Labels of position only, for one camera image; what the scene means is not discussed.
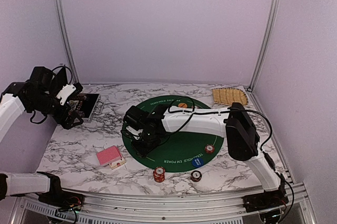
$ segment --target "deck of cards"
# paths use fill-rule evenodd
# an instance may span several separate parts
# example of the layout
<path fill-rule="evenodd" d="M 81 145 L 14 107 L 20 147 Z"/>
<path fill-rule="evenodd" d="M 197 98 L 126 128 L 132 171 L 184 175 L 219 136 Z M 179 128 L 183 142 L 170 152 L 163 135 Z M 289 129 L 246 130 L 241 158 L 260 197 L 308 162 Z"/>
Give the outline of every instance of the deck of cards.
<path fill-rule="evenodd" d="M 120 150 L 116 146 L 102 150 L 96 155 L 101 166 L 109 164 L 111 169 L 115 169 L 126 163 Z"/>

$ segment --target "blue poker chip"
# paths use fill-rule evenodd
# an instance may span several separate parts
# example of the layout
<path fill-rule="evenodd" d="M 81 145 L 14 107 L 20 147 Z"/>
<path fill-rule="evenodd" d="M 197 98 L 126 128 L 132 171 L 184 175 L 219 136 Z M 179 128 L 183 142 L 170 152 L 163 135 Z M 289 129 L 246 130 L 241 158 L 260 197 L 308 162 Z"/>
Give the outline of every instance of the blue poker chip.
<path fill-rule="evenodd" d="M 201 166 L 204 165 L 204 160 L 200 157 L 197 157 L 197 158 L 194 158 L 192 160 L 192 165 L 195 167 L 195 168 L 199 168 Z"/>

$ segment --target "green felt mat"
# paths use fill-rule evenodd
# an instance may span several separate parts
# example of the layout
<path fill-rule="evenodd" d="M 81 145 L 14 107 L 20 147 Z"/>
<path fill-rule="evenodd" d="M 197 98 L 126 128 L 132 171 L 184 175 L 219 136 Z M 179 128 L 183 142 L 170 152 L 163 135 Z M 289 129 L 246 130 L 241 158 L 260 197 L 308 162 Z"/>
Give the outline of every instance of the green felt mat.
<path fill-rule="evenodd" d="M 137 105 L 137 107 L 144 111 L 151 112 L 158 104 L 169 105 L 178 97 L 179 96 L 175 95 L 159 96 L 148 99 Z M 194 100 L 194 102 L 197 108 L 209 108 L 206 104 L 198 100 Z M 192 102 L 188 99 L 181 98 L 173 105 L 191 108 Z M 192 165 L 192 159 L 195 157 L 202 158 L 205 164 L 208 163 L 220 151 L 224 140 L 223 138 L 215 135 L 179 132 L 171 136 L 165 144 L 152 150 L 146 158 L 141 158 L 131 147 L 131 140 L 125 136 L 122 137 L 126 149 L 138 162 L 152 169 L 162 166 L 167 172 L 184 172 L 196 169 Z M 207 144 L 214 145 L 215 151 L 212 154 L 207 154 L 205 152 L 205 146 Z"/>

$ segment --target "black bracket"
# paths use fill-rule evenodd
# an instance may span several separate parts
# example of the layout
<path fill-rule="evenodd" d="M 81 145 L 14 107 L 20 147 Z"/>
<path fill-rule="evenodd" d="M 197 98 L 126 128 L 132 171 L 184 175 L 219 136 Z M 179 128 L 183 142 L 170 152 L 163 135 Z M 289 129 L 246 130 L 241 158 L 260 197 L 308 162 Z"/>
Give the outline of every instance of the black bracket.
<path fill-rule="evenodd" d="M 243 197 L 243 207 L 247 212 L 255 212 L 279 207 L 289 202 L 285 191 L 284 177 L 282 174 L 280 176 L 283 179 L 281 179 L 281 184 L 278 190 L 265 191 L 261 194 L 253 194 Z"/>
<path fill-rule="evenodd" d="M 78 203 L 78 200 L 83 202 L 84 196 L 82 194 L 62 190 L 58 176 L 46 172 L 37 173 L 47 176 L 51 181 L 49 192 L 39 195 L 38 200 L 40 202 L 61 208 L 68 208 L 69 205 Z"/>
<path fill-rule="evenodd" d="M 6 197 L 6 193 L 7 193 L 6 178 L 8 178 L 6 174 L 0 174 L 0 200 Z"/>

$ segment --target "poker chip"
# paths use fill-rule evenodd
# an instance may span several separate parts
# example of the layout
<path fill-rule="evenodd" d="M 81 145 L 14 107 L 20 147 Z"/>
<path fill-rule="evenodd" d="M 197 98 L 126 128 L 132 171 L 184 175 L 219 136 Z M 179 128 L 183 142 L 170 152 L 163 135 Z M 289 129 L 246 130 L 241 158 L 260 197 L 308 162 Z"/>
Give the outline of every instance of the poker chip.
<path fill-rule="evenodd" d="M 153 171 L 154 181 L 161 183 L 165 180 L 165 169 L 163 167 L 157 167 Z"/>
<path fill-rule="evenodd" d="M 205 151 L 207 154 L 211 154 L 215 151 L 215 147 L 211 144 L 207 144 L 205 147 Z"/>
<path fill-rule="evenodd" d="M 199 182 L 201 180 L 201 177 L 202 175 L 200 171 L 195 170 L 191 173 L 191 180 L 193 182 Z"/>
<path fill-rule="evenodd" d="M 197 157 L 197 158 L 194 158 L 192 160 L 192 165 L 195 167 L 195 168 L 199 168 L 201 166 L 204 165 L 204 160 L 200 157 Z"/>

